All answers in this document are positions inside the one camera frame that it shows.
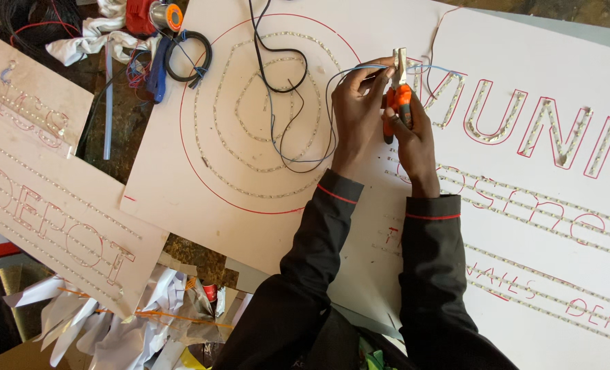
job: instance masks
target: right hand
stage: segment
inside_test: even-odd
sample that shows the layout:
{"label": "right hand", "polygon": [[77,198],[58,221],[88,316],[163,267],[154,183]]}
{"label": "right hand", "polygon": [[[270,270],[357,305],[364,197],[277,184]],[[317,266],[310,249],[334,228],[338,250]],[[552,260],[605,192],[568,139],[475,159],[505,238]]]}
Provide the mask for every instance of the right hand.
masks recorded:
{"label": "right hand", "polygon": [[410,111],[412,130],[408,130],[392,108],[387,107],[383,115],[399,141],[399,161],[412,182],[412,197],[438,198],[440,181],[436,172],[431,119],[415,93],[410,99]]}

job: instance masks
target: person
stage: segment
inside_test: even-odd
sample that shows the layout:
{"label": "person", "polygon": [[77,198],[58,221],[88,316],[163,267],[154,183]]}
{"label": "person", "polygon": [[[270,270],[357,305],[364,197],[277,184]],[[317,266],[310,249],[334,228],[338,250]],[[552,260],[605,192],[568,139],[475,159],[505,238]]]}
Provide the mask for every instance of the person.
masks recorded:
{"label": "person", "polygon": [[416,94],[410,101],[412,130],[391,108],[383,113],[412,181],[399,275],[399,332],[408,356],[383,336],[352,326],[331,307],[326,291],[339,270],[339,252],[363,189],[354,179],[377,125],[382,125],[383,92],[395,72],[393,57],[367,64],[390,67],[351,71],[333,92],[339,147],[331,168],[305,206],[293,248],[280,262],[281,274],[257,288],[213,370],[359,369],[361,341],[382,349],[385,362],[398,370],[516,369],[479,334],[465,310],[460,197],[440,194],[431,121]]}

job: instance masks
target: red wire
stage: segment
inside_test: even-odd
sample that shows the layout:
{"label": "red wire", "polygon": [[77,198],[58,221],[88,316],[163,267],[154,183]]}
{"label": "red wire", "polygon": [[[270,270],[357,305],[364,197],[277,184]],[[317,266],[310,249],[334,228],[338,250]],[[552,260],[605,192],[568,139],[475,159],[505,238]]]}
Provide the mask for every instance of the red wire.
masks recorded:
{"label": "red wire", "polygon": [[[63,22],[59,22],[59,21],[47,21],[47,22],[40,22],[40,23],[31,23],[31,24],[27,24],[26,26],[18,29],[17,31],[15,31],[15,35],[20,33],[21,31],[23,31],[24,29],[30,28],[30,27],[36,27],[36,26],[44,26],[45,24],[62,24],[63,27],[65,26],[70,26],[71,28],[74,28],[75,31],[79,31],[76,27],[72,26],[71,24],[68,23],[63,23]],[[10,46],[14,46],[13,45],[13,38],[14,35],[10,35]]]}
{"label": "red wire", "polygon": [[70,32],[70,30],[67,27],[65,27],[66,23],[63,23],[63,20],[60,18],[60,14],[58,14],[58,9],[56,8],[56,3],[54,3],[54,0],[52,0],[52,6],[54,7],[54,13],[56,13],[58,20],[63,25],[63,28],[65,29],[65,31],[67,31],[70,34],[71,38],[74,38],[74,35],[72,34],[72,32]]}

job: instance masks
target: black jacket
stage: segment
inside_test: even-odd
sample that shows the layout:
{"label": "black jacket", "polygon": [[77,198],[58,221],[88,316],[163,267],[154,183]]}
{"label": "black jacket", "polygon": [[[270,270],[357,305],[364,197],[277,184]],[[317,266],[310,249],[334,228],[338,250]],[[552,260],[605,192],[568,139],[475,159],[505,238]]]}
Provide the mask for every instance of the black jacket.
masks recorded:
{"label": "black jacket", "polygon": [[[214,370],[290,369],[301,356],[308,369],[358,368],[358,331],[363,337],[371,333],[332,309],[326,291],[339,270],[363,187],[333,171],[324,174],[305,206],[293,248],[280,262],[281,274],[259,286]],[[460,197],[406,202],[399,282],[408,359],[383,348],[386,360],[399,370],[516,369],[479,334],[463,304]]]}

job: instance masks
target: blue wire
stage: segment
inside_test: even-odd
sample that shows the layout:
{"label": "blue wire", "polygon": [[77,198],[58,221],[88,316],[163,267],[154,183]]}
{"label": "blue wire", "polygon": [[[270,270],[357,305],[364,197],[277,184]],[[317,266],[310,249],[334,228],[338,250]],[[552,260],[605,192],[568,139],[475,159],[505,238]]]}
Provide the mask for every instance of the blue wire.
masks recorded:
{"label": "blue wire", "polygon": [[[460,74],[454,71],[451,71],[449,69],[445,69],[442,68],[441,66],[433,66],[433,65],[416,65],[416,66],[410,66],[407,69],[412,69],[412,68],[434,68],[434,69],[439,69],[451,74],[455,74],[457,76],[460,77]],[[295,159],[291,159],[291,158],[287,158],[285,156],[283,156],[283,154],[280,152],[280,150],[277,148],[276,146],[276,141],[273,138],[273,124],[275,122],[275,118],[276,116],[273,114],[273,98],[271,96],[271,90],[268,87],[268,84],[266,83],[266,81],[264,81],[264,86],[266,87],[266,91],[268,92],[268,100],[270,102],[271,105],[271,141],[273,142],[273,148],[276,149],[276,152],[280,155],[280,157],[283,157],[284,159],[286,159],[287,161],[291,162],[291,163],[308,163],[308,162],[322,162],[325,161],[328,157],[332,156],[334,154],[335,149],[337,148],[337,135],[334,132],[334,128],[333,128],[333,115],[330,112],[330,106],[328,104],[328,89],[330,87],[330,83],[333,81],[333,79],[337,76],[339,76],[342,73],[346,73],[346,72],[350,72],[350,71],[355,71],[358,69],[366,69],[366,68],[378,68],[378,69],[385,69],[387,68],[387,66],[384,66],[382,64],[368,64],[368,65],[364,65],[364,66],[356,66],[341,72],[336,73],[334,76],[332,76],[330,78],[330,80],[328,80],[328,84],[326,85],[326,112],[327,112],[327,116],[328,119],[330,120],[330,131],[332,136],[334,137],[334,145],[333,145],[333,150],[330,152],[330,154],[327,154],[325,157],[321,158],[321,159],[314,159],[314,160],[308,160],[308,161],[297,161]],[[346,76],[343,76],[339,82],[337,82],[337,86],[339,86],[339,84],[344,80],[344,78],[346,78]]]}

